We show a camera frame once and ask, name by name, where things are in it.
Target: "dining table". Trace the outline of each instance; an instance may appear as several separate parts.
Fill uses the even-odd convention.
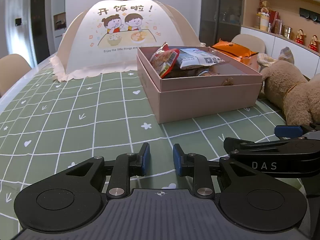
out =
[[[274,128],[284,124],[282,111],[265,98],[249,108],[158,124],[137,71],[58,82],[48,58],[0,98],[0,239],[22,229],[13,208],[21,190],[89,158],[115,160],[147,142],[147,174],[132,177],[131,188],[192,188],[191,177],[175,172],[174,144],[218,161],[227,155],[226,137],[278,140]],[[299,179],[281,180],[303,188]]]

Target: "glass door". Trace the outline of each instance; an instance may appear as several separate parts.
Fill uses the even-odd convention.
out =
[[[240,34],[243,0],[220,0],[217,40],[231,41]]]
[[[207,46],[215,44],[219,0],[201,0],[199,40]]]

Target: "cartoon boy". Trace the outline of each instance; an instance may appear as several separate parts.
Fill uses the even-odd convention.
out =
[[[142,25],[142,20],[143,20],[143,17],[140,14],[131,13],[125,17],[124,22],[125,24],[128,25],[128,31],[135,31],[135,30],[141,31],[140,26]]]
[[[107,28],[107,33],[118,33],[124,26],[121,24],[121,19],[118,14],[103,18],[102,22],[104,23],[104,27]]]

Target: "plaid fabric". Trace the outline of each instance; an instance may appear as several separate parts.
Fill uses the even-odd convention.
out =
[[[294,64],[292,52],[288,47],[285,47],[281,50],[278,59],[274,59],[273,57],[270,57],[264,53],[259,53],[257,55],[257,62],[261,67],[270,67],[273,63],[275,63],[278,60],[284,60]]]

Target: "pink box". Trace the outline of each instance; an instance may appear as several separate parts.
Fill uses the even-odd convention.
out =
[[[158,47],[138,48],[138,75],[158,123],[255,105],[262,85],[260,73],[211,48],[197,48],[226,61],[215,67],[220,75],[161,79],[149,62]],[[234,85],[222,86],[230,77]]]

